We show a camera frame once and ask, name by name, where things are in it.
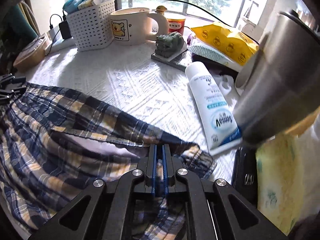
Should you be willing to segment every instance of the plaid fabric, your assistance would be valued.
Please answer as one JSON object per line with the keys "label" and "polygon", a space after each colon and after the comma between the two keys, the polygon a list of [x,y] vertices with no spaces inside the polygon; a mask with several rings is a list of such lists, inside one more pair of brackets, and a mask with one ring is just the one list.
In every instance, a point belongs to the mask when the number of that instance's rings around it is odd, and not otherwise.
{"label": "plaid fabric", "polygon": [[[97,153],[68,140],[146,149],[169,143],[187,169],[208,178],[209,154],[119,109],[72,89],[27,83],[27,91],[0,110],[0,188],[13,217],[33,233],[96,178],[119,179],[139,157]],[[174,239],[184,211],[166,199],[137,202],[134,239]]]}

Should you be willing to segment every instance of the white cup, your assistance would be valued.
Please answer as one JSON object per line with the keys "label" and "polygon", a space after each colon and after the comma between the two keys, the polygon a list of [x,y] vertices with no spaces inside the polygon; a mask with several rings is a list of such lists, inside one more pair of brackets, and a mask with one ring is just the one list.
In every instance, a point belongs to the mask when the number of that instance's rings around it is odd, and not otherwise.
{"label": "white cup", "polygon": [[[159,26],[157,33],[152,33],[152,19]],[[155,41],[156,36],[168,34],[169,23],[160,13],[153,13],[149,8],[128,8],[110,14],[112,33],[115,42],[120,45],[139,45],[146,40]]]}

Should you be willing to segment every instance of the facial cleanser tube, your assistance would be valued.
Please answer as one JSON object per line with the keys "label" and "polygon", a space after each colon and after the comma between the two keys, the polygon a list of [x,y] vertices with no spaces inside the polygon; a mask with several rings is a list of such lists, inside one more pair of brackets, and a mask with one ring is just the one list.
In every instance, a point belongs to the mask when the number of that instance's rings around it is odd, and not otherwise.
{"label": "facial cleanser tube", "polygon": [[219,87],[202,62],[185,70],[196,100],[210,155],[235,147],[242,141],[238,125]]}

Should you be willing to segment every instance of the metal thermos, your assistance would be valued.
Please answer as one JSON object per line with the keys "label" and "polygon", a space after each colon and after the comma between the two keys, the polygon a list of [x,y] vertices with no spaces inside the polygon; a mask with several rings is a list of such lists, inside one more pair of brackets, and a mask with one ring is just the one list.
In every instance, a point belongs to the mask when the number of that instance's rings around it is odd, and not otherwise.
{"label": "metal thermos", "polygon": [[265,141],[318,108],[320,40],[296,12],[279,13],[245,84],[233,115],[250,144]]}

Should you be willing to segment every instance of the woven storage basket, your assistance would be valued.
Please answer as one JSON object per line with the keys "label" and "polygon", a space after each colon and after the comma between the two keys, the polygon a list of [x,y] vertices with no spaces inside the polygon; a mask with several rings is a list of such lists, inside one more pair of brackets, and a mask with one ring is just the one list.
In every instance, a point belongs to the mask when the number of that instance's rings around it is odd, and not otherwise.
{"label": "woven storage basket", "polygon": [[67,15],[70,32],[79,51],[102,49],[112,42],[109,15],[114,11],[115,0],[109,0]]}

